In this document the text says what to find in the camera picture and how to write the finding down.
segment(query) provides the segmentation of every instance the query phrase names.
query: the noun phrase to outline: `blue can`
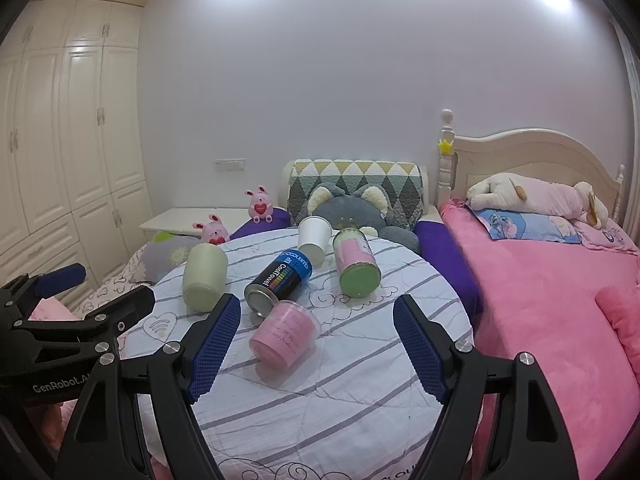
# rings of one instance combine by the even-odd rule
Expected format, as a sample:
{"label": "blue can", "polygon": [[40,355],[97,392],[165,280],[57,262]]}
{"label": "blue can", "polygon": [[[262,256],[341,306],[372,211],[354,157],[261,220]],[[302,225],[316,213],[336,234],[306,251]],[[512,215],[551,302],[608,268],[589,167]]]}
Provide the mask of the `blue can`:
{"label": "blue can", "polygon": [[290,299],[307,282],[312,270],[311,261],[300,251],[283,251],[245,287],[246,304],[258,316],[267,317],[273,305]]}

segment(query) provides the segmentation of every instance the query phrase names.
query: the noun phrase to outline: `curtain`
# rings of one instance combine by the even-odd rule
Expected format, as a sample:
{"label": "curtain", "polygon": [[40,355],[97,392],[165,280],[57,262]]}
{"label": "curtain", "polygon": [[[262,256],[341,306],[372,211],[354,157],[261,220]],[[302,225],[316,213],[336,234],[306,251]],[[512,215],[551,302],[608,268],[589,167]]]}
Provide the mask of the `curtain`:
{"label": "curtain", "polygon": [[622,228],[636,244],[640,238],[640,59],[631,47],[626,34],[616,20],[611,19],[616,29],[622,54],[625,57],[626,72],[631,87],[631,100],[634,108],[634,170],[631,176],[629,199],[626,203],[625,221]]}

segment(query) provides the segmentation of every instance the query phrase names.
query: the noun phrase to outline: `green lid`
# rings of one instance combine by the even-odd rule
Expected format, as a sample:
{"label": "green lid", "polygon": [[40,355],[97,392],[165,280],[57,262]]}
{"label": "green lid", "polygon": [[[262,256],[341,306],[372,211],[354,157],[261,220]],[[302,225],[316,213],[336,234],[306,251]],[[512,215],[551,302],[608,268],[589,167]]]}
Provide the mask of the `green lid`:
{"label": "green lid", "polygon": [[353,264],[340,275],[340,288],[347,296],[364,298],[378,288],[380,279],[380,269],[374,264]]}

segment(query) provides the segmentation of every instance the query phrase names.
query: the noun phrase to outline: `light switch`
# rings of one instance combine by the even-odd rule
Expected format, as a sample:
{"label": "light switch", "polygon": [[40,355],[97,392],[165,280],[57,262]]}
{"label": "light switch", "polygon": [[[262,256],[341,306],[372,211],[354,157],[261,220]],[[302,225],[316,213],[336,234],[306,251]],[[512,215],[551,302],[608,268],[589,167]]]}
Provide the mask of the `light switch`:
{"label": "light switch", "polygon": [[219,158],[215,160],[216,171],[244,171],[244,158]]}

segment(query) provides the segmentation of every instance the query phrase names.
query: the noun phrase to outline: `triangle patterned cushion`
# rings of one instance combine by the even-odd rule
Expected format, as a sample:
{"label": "triangle patterned cushion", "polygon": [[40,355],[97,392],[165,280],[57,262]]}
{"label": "triangle patterned cushion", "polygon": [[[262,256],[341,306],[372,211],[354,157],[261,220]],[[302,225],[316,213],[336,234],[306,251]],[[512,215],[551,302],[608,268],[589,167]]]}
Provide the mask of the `triangle patterned cushion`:
{"label": "triangle patterned cushion", "polygon": [[413,229],[422,216],[422,175],[412,162],[299,158],[289,175],[287,208],[293,225],[308,216],[306,203],[319,184],[335,184],[348,194],[367,184],[382,186],[394,212],[391,225]]}

